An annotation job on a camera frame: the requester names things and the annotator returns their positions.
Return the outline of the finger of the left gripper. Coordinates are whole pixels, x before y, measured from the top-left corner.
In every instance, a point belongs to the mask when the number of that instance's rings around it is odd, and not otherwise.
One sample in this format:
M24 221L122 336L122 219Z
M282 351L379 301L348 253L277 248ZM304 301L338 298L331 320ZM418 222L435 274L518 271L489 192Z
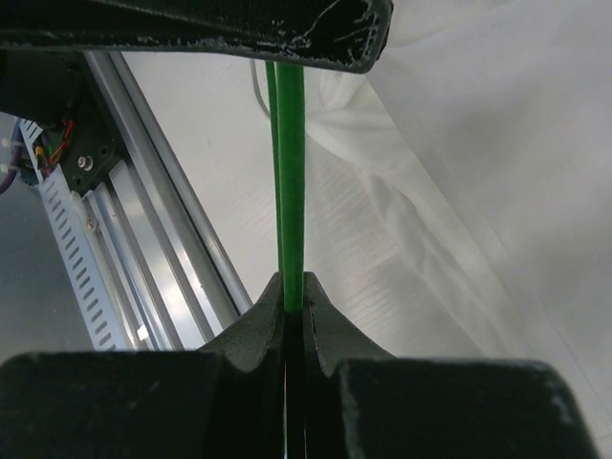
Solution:
M390 1L4 1L1 46L235 55L365 74Z

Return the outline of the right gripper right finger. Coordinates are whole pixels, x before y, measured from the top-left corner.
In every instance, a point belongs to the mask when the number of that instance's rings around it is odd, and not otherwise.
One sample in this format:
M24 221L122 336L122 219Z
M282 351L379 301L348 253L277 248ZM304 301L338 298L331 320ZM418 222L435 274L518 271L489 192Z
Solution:
M541 361L395 357L304 280L311 458L595 458L568 384Z

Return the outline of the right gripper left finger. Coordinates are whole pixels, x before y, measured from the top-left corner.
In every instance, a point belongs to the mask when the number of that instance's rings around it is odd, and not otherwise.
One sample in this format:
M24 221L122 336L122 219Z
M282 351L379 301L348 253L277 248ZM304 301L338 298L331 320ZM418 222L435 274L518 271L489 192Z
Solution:
M191 351L26 353L1 367L5 458L280 458L282 281Z

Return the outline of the white tank top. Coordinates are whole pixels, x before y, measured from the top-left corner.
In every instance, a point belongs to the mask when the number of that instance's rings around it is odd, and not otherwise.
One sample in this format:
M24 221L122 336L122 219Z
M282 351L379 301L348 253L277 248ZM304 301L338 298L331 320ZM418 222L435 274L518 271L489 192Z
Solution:
M611 362L611 5L399 1L369 82L512 297Z

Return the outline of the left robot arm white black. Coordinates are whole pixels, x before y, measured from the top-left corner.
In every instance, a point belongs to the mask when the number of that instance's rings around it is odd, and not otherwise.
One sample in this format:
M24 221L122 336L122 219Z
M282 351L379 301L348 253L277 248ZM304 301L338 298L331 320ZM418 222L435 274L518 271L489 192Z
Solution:
M363 75L390 1L4 1L1 110L53 129L73 119L88 51L204 53Z

